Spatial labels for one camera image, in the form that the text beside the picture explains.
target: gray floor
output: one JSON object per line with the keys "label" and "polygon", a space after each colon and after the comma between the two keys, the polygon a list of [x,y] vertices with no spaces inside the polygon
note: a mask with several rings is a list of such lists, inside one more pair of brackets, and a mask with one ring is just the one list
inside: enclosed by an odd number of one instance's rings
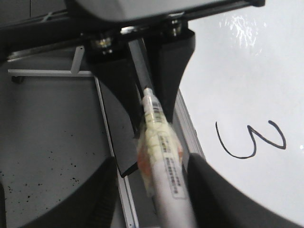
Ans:
{"label": "gray floor", "polygon": [[[1,181],[8,228],[16,228],[59,204],[110,152],[92,79],[17,85],[0,76]],[[115,217],[118,227],[121,212]]]}

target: handwritten number 3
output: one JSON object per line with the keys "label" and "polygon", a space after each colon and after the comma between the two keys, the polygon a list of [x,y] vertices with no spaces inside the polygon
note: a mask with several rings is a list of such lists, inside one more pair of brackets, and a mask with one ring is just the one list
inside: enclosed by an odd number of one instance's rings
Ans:
{"label": "handwritten number 3", "polygon": [[247,156],[247,157],[238,157],[238,156],[235,156],[233,155],[231,152],[228,151],[228,149],[225,147],[220,135],[219,135],[219,128],[218,128],[218,123],[215,122],[215,128],[217,129],[217,134],[218,134],[218,139],[220,141],[220,144],[222,145],[222,147],[224,148],[224,150],[230,154],[232,157],[235,157],[235,158],[238,158],[238,159],[247,159],[247,158],[251,158],[253,156],[255,156],[256,152],[257,152],[257,144],[256,144],[256,140],[253,136],[253,134],[257,135],[258,137],[260,137],[263,141],[265,141],[266,143],[276,147],[276,148],[279,148],[281,150],[285,150],[286,149],[286,139],[282,133],[282,131],[280,130],[280,128],[278,127],[278,125],[276,125],[275,122],[269,120],[268,121],[269,124],[273,125],[274,128],[279,132],[281,138],[282,138],[282,141],[283,141],[283,146],[280,146],[278,144],[275,144],[274,142],[272,141],[269,141],[267,138],[265,138],[264,136],[262,136],[259,132],[257,132],[255,129],[253,129],[250,125],[247,125],[247,128],[248,128],[248,132],[250,134],[250,137],[251,137],[251,140],[253,142],[253,152],[250,156]]}

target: barcode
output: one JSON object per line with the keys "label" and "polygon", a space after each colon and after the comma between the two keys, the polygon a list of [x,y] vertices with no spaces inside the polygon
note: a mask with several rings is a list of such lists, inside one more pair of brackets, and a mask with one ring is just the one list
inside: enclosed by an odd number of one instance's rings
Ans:
{"label": "barcode", "polygon": [[171,157],[171,155],[168,154],[171,153],[168,137],[159,135],[159,141],[163,152],[162,155],[164,158],[166,172],[170,183],[171,193],[176,199],[184,199],[186,195],[184,192],[184,188],[182,187],[180,182],[180,178],[182,177],[177,172],[177,164],[175,160]]}
{"label": "barcode", "polygon": [[155,121],[155,122],[160,122],[160,123],[161,123],[161,122],[162,122],[162,116],[160,116],[160,115],[155,115],[155,116],[154,116],[154,121]]}
{"label": "barcode", "polygon": [[152,107],[154,111],[158,111],[158,112],[162,111],[162,108],[158,102],[152,102]]}

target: whiteboard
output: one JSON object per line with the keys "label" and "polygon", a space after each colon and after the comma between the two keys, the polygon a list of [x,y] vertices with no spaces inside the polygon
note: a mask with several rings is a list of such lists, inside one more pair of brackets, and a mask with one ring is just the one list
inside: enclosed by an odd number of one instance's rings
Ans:
{"label": "whiteboard", "polygon": [[304,226],[304,1],[267,0],[190,28],[197,46],[180,89],[207,162]]}

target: marker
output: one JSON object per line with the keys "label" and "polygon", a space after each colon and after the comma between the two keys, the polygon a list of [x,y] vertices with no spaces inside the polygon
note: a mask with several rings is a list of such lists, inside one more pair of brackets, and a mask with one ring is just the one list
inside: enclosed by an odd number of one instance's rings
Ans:
{"label": "marker", "polygon": [[182,175],[179,143],[150,88],[142,100],[146,121],[145,148],[148,162],[139,161],[147,187],[151,174],[153,201],[162,228],[196,228],[197,223]]}

